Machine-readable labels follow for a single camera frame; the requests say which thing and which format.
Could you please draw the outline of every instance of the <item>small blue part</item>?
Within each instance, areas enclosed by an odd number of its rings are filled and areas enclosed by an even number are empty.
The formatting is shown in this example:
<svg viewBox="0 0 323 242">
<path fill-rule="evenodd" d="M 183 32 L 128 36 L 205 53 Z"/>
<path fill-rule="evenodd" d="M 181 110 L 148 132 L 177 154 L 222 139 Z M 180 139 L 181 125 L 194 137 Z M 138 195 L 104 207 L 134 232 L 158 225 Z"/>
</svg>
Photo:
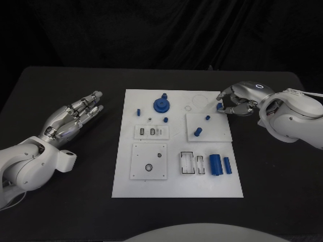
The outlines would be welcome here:
<svg viewBox="0 0 323 242">
<path fill-rule="evenodd" d="M 219 110 L 222 107 L 223 107 L 222 102 L 219 102 L 218 105 L 216 105 L 216 109 Z"/>
<path fill-rule="evenodd" d="M 160 113 L 167 112 L 167 110 L 170 108 L 170 103 L 167 101 L 166 93 L 163 93 L 161 98 L 154 101 L 153 107 L 157 112 L 160 112 Z"/>
<path fill-rule="evenodd" d="M 196 136 L 196 137 L 200 135 L 202 131 L 203 131 L 202 128 L 197 128 L 197 129 L 196 129 L 196 132 L 194 132 L 194 136 Z"/>
<path fill-rule="evenodd" d="M 210 155 L 210 174 L 212 175 L 223 175 L 220 157 L 218 154 Z"/>
<path fill-rule="evenodd" d="M 229 164 L 229 158 L 223 158 L 223 163 L 225 163 L 225 172 L 226 174 L 232 174 L 232 169 L 230 169 L 230 164 Z"/>
</svg>

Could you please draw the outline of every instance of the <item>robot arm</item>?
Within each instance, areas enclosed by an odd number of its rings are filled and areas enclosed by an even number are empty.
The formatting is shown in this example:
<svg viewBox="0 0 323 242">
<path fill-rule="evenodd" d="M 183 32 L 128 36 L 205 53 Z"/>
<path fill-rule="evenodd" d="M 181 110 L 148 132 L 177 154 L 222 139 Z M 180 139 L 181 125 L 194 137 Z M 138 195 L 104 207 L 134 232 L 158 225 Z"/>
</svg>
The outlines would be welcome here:
<svg viewBox="0 0 323 242">
<path fill-rule="evenodd" d="M 230 95 L 235 107 L 218 109 L 219 112 L 251 115 L 259 109 L 258 124 L 269 134 L 287 143 L 298 139 L 323 150 L 323 105 L 305 96 L 323 97 L 323 94 L 287 89 L 274 93 L 272 89 L 255 82 L 239 82 L 218 95 L 218 100 Z"/>
<path fill-rule="evenodd" d="M 57 148 L 75 137 L 83 124 L 104 107 L 95 106 L 102 96 L 89 96 L 63 106 L 49 117 L 39 137 L 0 150 L 0 208 L 26 191 L 37 189 L 50 179 L 55 170 L 72 170 L 76 155 Z M 11 184 L 3 187 L 3 177 Z"/>
</svg>

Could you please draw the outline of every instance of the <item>circular hole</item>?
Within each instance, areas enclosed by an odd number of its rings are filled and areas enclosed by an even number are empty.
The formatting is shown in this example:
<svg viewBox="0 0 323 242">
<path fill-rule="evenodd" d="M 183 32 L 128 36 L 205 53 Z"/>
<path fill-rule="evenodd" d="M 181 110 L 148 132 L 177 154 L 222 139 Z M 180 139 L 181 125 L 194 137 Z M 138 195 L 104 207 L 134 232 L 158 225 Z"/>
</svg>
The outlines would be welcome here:
<svg viewBox="0 0 323 242">
<path fill-rule="evenodd" d="M 147 164 L 147 165 L 145 165 L 145 171 L 151 171 L 151 169 L 153 169 L 151 164 Z"/>
</svg>

